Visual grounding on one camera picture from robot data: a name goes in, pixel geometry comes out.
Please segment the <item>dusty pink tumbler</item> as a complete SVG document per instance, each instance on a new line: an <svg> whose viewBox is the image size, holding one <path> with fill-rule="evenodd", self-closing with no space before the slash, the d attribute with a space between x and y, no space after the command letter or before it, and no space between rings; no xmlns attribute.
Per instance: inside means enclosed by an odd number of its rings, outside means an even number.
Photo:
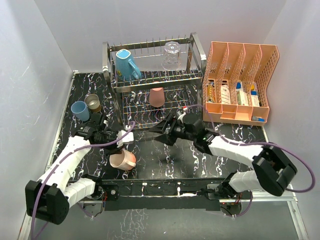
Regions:
<svg viewBox="0 0 320 240"><path fill-rule="evenodd" d="M162 87L150 89L149 103L155 108L159 108L165 104L164 89Z"/></svg>

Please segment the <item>peach handled mug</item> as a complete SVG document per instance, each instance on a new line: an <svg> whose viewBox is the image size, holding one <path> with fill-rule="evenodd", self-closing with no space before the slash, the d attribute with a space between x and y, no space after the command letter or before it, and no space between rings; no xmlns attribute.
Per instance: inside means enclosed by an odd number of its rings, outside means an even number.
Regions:
<svg viewBox="0 0 320 240"><path fill-rule="evenodd" d="M113 168L123 171L130 171L136 167L136 157L128 150L122 149L118 154L112 154L109 157L109 163Z"/></svg>

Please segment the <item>light blue tumbler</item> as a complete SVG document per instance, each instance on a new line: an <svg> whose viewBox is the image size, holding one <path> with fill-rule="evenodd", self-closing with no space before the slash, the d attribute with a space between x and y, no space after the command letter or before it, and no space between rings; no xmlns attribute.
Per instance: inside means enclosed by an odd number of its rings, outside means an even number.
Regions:
<svg viewBox="0 0 320 240"><path fill-rule="evenodd" d="M76 101L71 105L72 113L81 121L90 119L89 109L84 101Z"/></svg>

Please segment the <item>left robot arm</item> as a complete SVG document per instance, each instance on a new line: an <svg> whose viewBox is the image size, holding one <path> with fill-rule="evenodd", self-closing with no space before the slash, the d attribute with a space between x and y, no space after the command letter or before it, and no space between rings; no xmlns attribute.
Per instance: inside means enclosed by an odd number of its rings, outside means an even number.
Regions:
<svg viewBox="0 0 320 240"><path fill-rule="evenodd" d="M106 127L107 118L94 113L89 120L77 125L65 148L51 167L37 180L25 187L26 213L56 225L61 224L70 207L85 197L93 200L103 195L103 187L97 177L84 177L68 184L80 161L93 148L106 149L108 153L119 153L124 145L125 130Z"/></svg>

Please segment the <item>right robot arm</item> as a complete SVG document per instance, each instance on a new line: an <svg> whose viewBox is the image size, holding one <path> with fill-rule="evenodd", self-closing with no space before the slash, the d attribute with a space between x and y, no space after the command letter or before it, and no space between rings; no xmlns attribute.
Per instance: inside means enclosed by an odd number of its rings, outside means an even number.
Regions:
<svg viewBox="0 0 320 240"><path fill-rule="evenodd" d="M286 154L275 144L263 142L247 144L232 141L205 128L193 113L175 116L169 113L164 120L149 129L157 133L155 140L173 146L177 139L193 142L193 146L211 156L225 157L251 168L246 172L232 172L209 193L233 199L244 191L262 190L280 197L298 170Z"/></svg>

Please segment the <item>cream and brown steel cup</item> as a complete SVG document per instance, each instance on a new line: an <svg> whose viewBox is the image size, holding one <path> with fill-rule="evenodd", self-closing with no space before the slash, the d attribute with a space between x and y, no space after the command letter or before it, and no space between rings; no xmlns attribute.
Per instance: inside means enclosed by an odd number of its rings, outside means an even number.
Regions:
<svg viewBox="0 0 320 240"><path fill-rule="evenodd" d="M84 99L88 109L94 113L100 112L102 109L99 97L96 94L89 94Z"/></svg>

